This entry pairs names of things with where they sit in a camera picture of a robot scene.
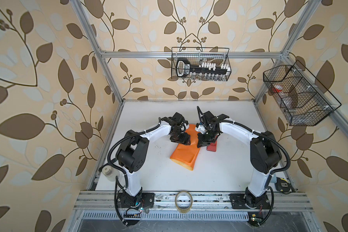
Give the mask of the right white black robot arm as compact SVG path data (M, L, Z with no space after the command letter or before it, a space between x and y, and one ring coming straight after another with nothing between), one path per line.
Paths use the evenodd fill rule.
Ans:
M200 107L197 107L197 112L200 121L195 127L198 132L198 148L215 143L222 133L231 135L249 146L253 173L244 197L236 198L235 202L249 209L257 209L268 200L267 192L270 191L270 208L266 216L262 219L252 216L248 221L251 227L262 227L269 219L275 202L273 189L269 186L270 181L275 173L284 172L290 168L291 159L288 152L275 140L270 131L253 130L229 119L225 114L215 116L209 111L203 113Z

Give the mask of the yellow orange wrapping paper sheet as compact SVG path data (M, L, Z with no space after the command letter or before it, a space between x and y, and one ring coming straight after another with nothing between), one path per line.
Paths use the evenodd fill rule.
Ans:
M182 167L193 171L200 148L198 144L198 132L195 125L190 124L186 133L190 135L190 145L179 144L170 156L170 160L181 165Z

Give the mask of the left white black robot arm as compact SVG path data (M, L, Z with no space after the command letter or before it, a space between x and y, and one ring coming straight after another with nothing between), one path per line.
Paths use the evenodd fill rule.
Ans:
M150 142L161 137L170 136L170 141L177 144L190 145L190 135L186 133L189 123L178 112L172 117L159 118L158 124L147 130L136 132L129 130L118 140L107 153L105 167L122 172L124 184L115 177L114 206L118 218L126 227L135 224L134 215L129 210L137 210L141 214L154 206L155 194L143 192L139 170L143 167Z

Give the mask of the red tape dispenser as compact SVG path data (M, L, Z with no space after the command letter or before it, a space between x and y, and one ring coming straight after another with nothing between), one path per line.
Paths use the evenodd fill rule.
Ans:
M217 141L210 143L206 147L207 151L216 152L217 151Z

